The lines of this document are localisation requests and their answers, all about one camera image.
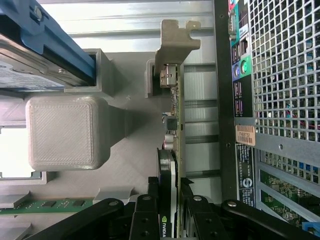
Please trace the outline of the blue case latch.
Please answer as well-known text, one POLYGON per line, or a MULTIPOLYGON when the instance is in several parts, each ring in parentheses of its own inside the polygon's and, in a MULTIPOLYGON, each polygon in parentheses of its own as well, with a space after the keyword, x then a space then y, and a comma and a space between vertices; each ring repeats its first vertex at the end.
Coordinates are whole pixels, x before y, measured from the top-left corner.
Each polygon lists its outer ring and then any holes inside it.
POLYGON ((302 222, 302 229, 320 238, 320 222, 302 222))

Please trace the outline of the green RAM stick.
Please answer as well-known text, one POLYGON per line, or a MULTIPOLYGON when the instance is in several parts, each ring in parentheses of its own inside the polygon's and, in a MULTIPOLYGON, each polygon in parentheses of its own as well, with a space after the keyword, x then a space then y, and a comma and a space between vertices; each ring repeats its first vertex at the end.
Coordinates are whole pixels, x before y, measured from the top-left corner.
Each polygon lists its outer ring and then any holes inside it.
POLYGON ((92 204, 93 198, 31 199, 14 208, 0 208, 0 216, 77 213, 92 204))

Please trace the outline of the grey printed parts rack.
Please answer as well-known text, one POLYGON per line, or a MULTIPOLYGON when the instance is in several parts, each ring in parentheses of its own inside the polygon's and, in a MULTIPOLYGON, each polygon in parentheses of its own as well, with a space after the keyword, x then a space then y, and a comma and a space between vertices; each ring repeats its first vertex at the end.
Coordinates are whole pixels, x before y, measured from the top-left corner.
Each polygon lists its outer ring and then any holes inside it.
MULTIPOLYGON (((163 113, 170 97, 153 90, 153 52, 104 53, 86 49, 96 63, 96 84, 63 91, 0 90, 0 129, 26 128, 31 177, 0 180, 0 209, 26 200, 115 198, 124 204, 148 192, 159 177, 157 150, 164 141, 163 113)), ((78 213, 0 216, 0 240, 25 240, 78 213)))

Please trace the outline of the black open PC case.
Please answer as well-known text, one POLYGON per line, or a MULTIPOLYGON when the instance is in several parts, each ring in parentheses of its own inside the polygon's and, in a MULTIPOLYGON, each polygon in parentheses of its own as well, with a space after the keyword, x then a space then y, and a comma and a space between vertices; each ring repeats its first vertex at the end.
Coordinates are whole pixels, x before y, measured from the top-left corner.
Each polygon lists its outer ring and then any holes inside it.
POLYGON ((320 0, 212 2, 222 196, 288 223, 261 202, 281 196, 260 171, 320 198, 320 0))

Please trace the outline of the hard disk with blue carrier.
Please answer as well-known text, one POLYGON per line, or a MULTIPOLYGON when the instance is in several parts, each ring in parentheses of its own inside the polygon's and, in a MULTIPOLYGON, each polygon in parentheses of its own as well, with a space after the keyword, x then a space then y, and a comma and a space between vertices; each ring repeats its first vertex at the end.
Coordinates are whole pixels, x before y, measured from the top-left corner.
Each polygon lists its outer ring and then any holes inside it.
POLYGON ((55 92, 96 84, 96 60, 37 0, 0 0, 0 90, 55 92))

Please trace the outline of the silver CPU chip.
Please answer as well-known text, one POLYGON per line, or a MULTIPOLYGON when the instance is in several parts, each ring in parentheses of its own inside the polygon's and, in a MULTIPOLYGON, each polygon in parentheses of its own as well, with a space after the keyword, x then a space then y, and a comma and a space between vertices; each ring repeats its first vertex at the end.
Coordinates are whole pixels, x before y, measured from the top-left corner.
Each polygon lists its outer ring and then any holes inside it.
POLYGON ((30 178, 35 171, 29 164, 26 128, 0 129, 0 174, 2 178, 30 178))

